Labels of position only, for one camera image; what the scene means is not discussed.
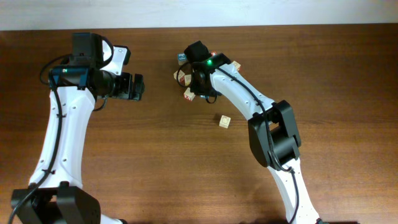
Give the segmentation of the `wooden block red bottom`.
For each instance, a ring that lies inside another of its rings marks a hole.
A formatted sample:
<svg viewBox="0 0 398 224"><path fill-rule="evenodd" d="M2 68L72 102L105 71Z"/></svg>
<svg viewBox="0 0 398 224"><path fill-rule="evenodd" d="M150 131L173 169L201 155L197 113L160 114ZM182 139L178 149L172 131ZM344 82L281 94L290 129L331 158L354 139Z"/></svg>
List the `wooden block red bottom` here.
<svg viewBox="0 0 398 224"><path fill-rule="evenodd" d="M186 100L188 100L188 101L193 101L193 99L196 97L196 95L194 94L194 92L191 92L190 87L188 87L188 88L185 90L185 92L184 92L184 94L183 94L183 97L184 97Z"/></svg>

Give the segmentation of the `wooden block circle top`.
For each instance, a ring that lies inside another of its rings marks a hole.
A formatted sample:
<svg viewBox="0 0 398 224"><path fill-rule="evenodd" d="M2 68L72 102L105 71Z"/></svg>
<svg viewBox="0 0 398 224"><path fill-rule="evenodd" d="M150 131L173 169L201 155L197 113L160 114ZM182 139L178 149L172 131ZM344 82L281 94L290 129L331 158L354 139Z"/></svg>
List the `wooden block circle top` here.
<svg viewBox="0 0 398 224"><path fill-rule="evenodd" d="M228 129L230 122L231 122L230 117L222 115L219 121L219 126Z"/></svg>

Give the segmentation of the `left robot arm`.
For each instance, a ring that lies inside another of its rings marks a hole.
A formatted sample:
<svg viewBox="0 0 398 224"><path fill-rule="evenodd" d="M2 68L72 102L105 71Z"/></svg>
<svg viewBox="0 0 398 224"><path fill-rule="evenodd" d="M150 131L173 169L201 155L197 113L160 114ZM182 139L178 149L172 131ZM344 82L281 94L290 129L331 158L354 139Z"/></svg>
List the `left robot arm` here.
<svg viewBox="0 0 398 224"><path fill-rule="evenodd" d="M44 145L29 184L15 189L9 220L22 223L116 223L83 190L81 164L86 130L98 100L139 101L145 90L141 74L123 71L131 51L106 37L72 35L72 52L42 68L50 89L50 114Z"/></svg>

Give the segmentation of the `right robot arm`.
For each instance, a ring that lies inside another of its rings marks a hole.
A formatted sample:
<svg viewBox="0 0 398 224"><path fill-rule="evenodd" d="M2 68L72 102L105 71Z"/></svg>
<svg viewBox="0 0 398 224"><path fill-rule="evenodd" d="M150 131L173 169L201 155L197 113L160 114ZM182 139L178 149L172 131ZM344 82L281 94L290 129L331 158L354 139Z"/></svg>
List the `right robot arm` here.
<svg viewBox="0 0 398 224"><path fill-rule="evenodd" d="M300 167L302 144L294 111L255 89L225 54L213 54L201 42L184 51L192 71L191 92L206 99L225 96L248 122L249 147L273 176L289 223L322 223L310 200Z"/></svg>

